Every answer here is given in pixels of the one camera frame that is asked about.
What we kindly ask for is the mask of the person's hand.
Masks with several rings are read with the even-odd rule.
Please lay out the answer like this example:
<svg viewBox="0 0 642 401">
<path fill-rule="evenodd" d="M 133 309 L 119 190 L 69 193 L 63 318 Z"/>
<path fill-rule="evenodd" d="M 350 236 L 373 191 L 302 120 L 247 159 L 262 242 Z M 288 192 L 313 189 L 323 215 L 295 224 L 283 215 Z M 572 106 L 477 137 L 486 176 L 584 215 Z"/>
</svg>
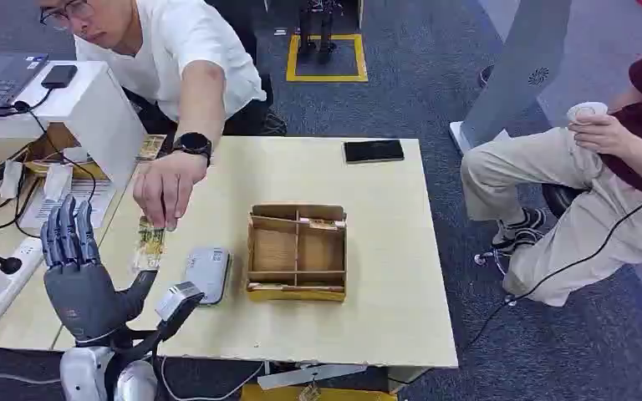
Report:
<svg viewBox="0 0 642 401">
<path fill-rule="evenodd" d="M 610 114 L 585 116 L 568 129 L 577 145 L 603 155 L 628 155 L 638 139 Z"/>
</svg>

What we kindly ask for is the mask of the person's left hand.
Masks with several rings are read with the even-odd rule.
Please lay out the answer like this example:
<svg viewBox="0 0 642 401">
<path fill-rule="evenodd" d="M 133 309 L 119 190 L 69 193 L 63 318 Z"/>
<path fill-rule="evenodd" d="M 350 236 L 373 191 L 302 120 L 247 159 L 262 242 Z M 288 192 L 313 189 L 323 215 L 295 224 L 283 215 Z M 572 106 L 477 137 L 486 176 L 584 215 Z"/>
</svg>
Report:
<svg viewBox="0 0 642 401">
<path fill-rule="evenodd" d="M 174 231 L 186 213 L 192 189 L 208 168 L 205 155 L 175 151 L 144 165 L 135 178 L 133 196 L 154 228 Z"/>
</svg>

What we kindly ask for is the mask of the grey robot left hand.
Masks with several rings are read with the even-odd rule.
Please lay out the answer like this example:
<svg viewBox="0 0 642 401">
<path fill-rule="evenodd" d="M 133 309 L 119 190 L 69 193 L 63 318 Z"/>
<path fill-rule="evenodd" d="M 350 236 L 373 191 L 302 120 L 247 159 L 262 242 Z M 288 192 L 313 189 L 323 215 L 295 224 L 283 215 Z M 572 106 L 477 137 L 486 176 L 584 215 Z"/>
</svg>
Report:
<svg viewBox="0 0 642 401">
<path fill-rule="evenodd" d="M 102 263 L 91 224 L 91 204 L 67 195 L 43 223 L 47 265 L 43 282 L 62 325 L 78 347 L 108 346 L 138 317 L 158 270 L 142 270 L 124 290 L 115 289 Z"/>
</svg>

